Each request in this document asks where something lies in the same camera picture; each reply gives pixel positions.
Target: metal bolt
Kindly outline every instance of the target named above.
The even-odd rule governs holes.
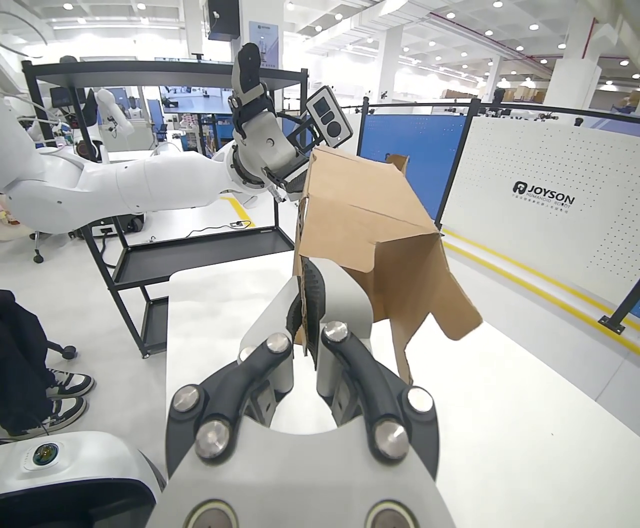
[[[238,365],[244,361],[251,355],[251,352],[255,350],[255,346],[245,346],[242,350],[240,350],[240,354],[238,354]]]
[[[422,387],[412,387],[407,392],[409,405],[417,413],[427,413],[433,409],[433,398]]]
[[[379,452],[391,460],[400,460],[409,452],[409,436],[405,428],[392,420],[376,425],[374,439]]]
[[[186,385],[173,395],[172,405],[179,413],[186,413],[193,409],[199,400],[198,388],[195,385]]]
[[[349,335],[349,328],[346,323],[341,323],[340,321],[331,321],[327,323],[324,328],[324,334],[328,337],[329,341],[333,341],[334,343],[339,343],[340,341],[344,341]]]
[[[194,444],[197,455],[209,460],[217,457],[229,445],[230,435],[229,426],[220,420],[201,425]]]
[[[274,352],[276,354],[281,354],[285,350],[287,350],[290,343],[291,341],[289,341],[289,338],[286,336],[286,334],[283,334],[281,332],[272,333],[267,338],[267,348],[271,352]]]
[[[371,522],[371,528],[410,528],[412,525],[402,513],[391,508],[380,510]]]

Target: sign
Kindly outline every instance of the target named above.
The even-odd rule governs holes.
[[[260,50],[260,67],[277,70],[279,68],[278,26],[249,22],[249,41]]]
[[[521,181],[516,182],[513,186],[513,196],[525,202],[531,202],[542,207],[550,207],[553,211],[564,213],[569,212],[569,208],[575,200],[574,196],[569,196],[566,193],[553,191],[535,184],[529,185]]]

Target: chair wheel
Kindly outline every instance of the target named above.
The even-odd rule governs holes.
[[[62,357],[64,359],[74,359],[75,357],[77,357],[78,352],[76,350],[75,346],[65,346],[64,350],[62,351]]]

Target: speaker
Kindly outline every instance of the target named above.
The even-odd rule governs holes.
[[[207,0],[209,40],[240,38],[240,0]]]

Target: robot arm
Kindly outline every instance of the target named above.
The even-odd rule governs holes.
[[[185,152],[96,164],[65,150],[35,150],[6,107],[0,108],[0,159],[4,160],[0,192],[7,195],[12,214],[33,229],[56,234],[107,216],[209,205],[227,191],[244,195],[270,191],[279,198],[278,187],[295,196],[304,183],[305,150],[325,139],[337,146],[353,132],[330,89],[324,87],[309,100],[312,118],[305,122],[307,127],[319,127],[318,140],[300,148],[286,138],[259,81],[256,51],[254,44],[246,44],[236,58],[232,80],[236,140],[212,159]],[[96,101],[119,127],[132,127],[110,92],[99,90]],[[334,135],[335,127],[344,132]]]
[[[372,356],[373,313],[358,284],[330,260],[305,259],[303,268],[313,285],[290,279],[246,334],[237,361],[175,394],[166,429],[170,479],[148,528],[454,527],[434,483],[431,396]],[[307,305],[325,307],[320,318],[307,311],[305,328],[316,389],[337,426],[314,435],[269,428],[292,397],[301,292]]]
[[[129,123],[126,116],[122,113],[116,103],[115,96],[109,91],[101,88],[95,94],[95,100],[98,103],[100,116],[105,122],[113,124],[118,134],[128,136],[133,133],[133,125]]]

